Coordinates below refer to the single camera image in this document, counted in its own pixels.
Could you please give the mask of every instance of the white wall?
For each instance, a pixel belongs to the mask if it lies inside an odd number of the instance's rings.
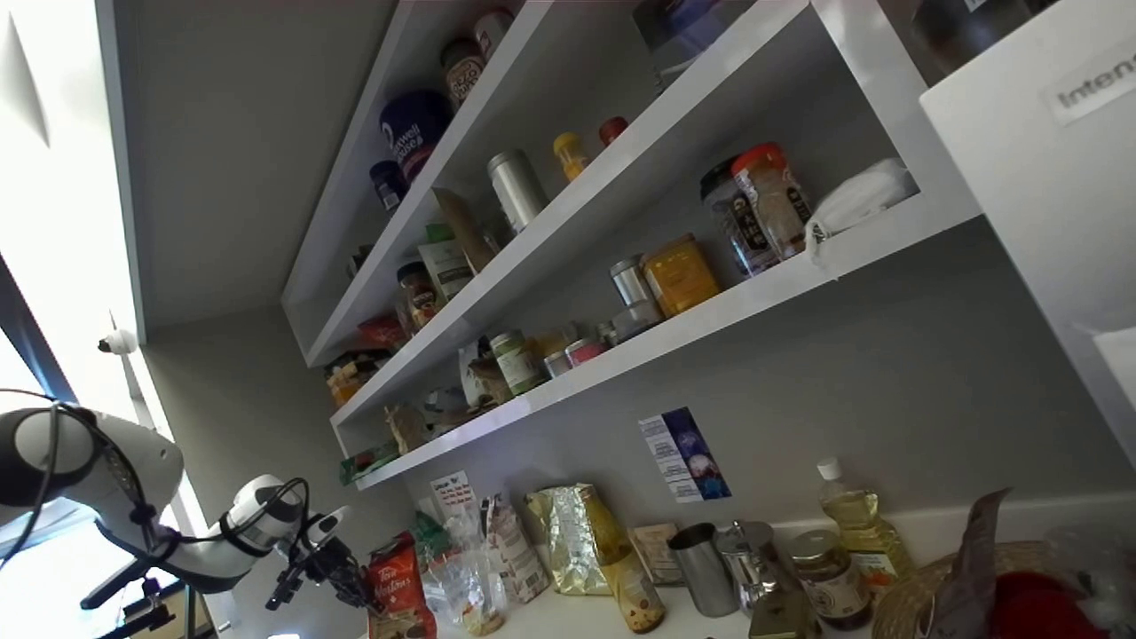
[[[638,421],[690,405],[735,496],[675,509]],[[891,509],[1131,492],[1136,477],[987,224],[969,224],[415,474],[525,493],[598,479],[625,521],[819,514],[852,455]]]
[[[361,496],[336,488],[322,385],[302,369],[276,309],[153,339],[147,354],[211,521],[260,474],[305,477],[314,509],[350,506],[356,521],[343,541],[361,563],[404,521],[407,509],[393,488]],[[234,625],[226,639],[263,639],[276,629],[310,634],[305,639],[359,639],[364,615],[336,604],[328,586],[305,586],[295,604],[271,615],[263,604],[280,570],[280,557],[265,557],[212,612],[218,625]]]

